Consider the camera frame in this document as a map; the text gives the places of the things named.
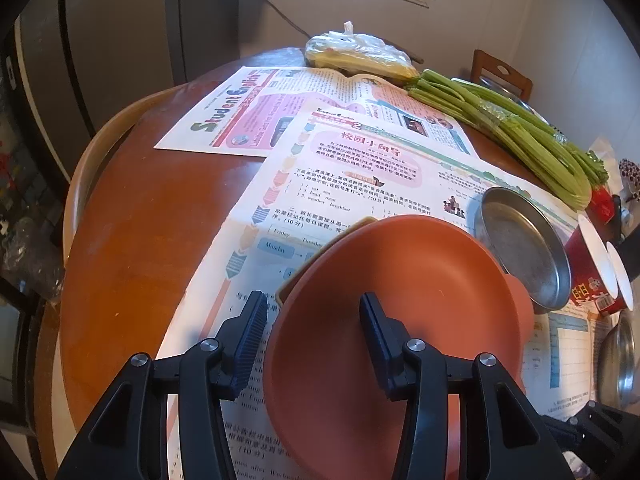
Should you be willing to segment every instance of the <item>celery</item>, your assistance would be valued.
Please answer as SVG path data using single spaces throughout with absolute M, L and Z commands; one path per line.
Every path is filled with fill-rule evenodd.
M 479 129 L 519 158 L 555 195 L 576 210 L 591 199 L 591 184 L 606 172 L 570 142 L 556 140 L 551 126 L 489 89 L 452 81 L 425 70 L 409 95 Z

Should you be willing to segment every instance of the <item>newspaper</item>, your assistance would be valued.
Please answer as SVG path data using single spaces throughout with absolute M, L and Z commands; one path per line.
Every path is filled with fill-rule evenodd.
M 454 118 L 382 78 L 292 67 L 242 67 L 182 117 L 156 148 L 267 156 L 310 99 L 398 124 L 478 156 Z
M 240 313 L 251 290 L 268 295 L 267 327 L 249 386 L 236 402 L 222 402 L 239 478 L 310 480 L 273 431 L 262 397 L 264 346 L 278 313 L 273 294 L 283 280 L 364 216 L 422 214 L 471 232 L 479 199 L 493 186 L 530 196 L 564 239 L 576 227 L 575 214 L 558 199 L 478 158 L 372 117 L 319 102 L 303 106 L 214 238 L 158 354 L 179 354 L 214 336 L 225 319 Z M 578 321 L 573 320 L 587 319 L 584 306 L 569 304 L 553 316 L 558 318 L 536 319 L 523 379 L 534 406 L 558 416 L 571 410 L 552 411 L 556 398 L 579 392 L 568 401 L 577 409 L 591 396 L 591 347 L 580 330 L 578 343 L 568 342 L 576 332 Z M 559 360 L 560 374 L 548 364 L 552 358 Z M 589 365 L 571 377 L 574 358 Z M 169 403 L 167 430 L 170 478 L 178 479 L 175 399 Z

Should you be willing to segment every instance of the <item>metal bowl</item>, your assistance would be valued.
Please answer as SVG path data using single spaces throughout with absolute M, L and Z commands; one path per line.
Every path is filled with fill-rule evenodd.
M 505 272 L 523 283 L 536 314 L 566 305 L 571 293 L 569 260 L 551 224 L 529 200 L 505 187 L 488 189 L 474 229 Z
M 622 310 L 618 324 L 610 330 L 600 347 L 598 358 L 598 400 L 607 406 L 627 410 L 637 402 L 634 386 L 635 345 L 631 312 Z

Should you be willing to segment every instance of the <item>orange bowl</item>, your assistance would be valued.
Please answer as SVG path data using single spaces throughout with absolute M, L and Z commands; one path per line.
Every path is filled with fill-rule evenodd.
M 264 397 L 287 450 L 318 478 L 389 480 L 405 402 L 379 389 L 358 317 L 364 292 L 443 354 L 491 352 L 520 383 L 533 329 L 524 286 L 459 228 L 399 216 L 355 230 L 287 296 L 271 331 Z M 449 396 L 447 477 L 458 476 L 460 405 Z

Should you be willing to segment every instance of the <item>red cup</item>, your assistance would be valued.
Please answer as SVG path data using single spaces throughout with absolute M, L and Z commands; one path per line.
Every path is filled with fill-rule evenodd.
M 589 209 L 594 212 L 603 224 L 613 218 L 616 207 L 613 203 L 613 197 L 606 186 L 596 186 L 591 191 Z
M 571 267 L 574 303 L 618 297 L 618 281 L 609 253 L 591 221 L 578 215 L 578 227 L 564 246 Z
M 631 289 L 631 281 L 629 281 L 625 265 L 622 263 L 618 251 L 611 242 L 607 242 L 607 253 L 609 253 L 609 259 L 616 273 L 619 292 L 617 298 L 612 298 L 609 294 L 606 294 L 596 300 L 596 307 L 602 316 L 609 316 L 625 308 L 634 309 L 634 293 Z

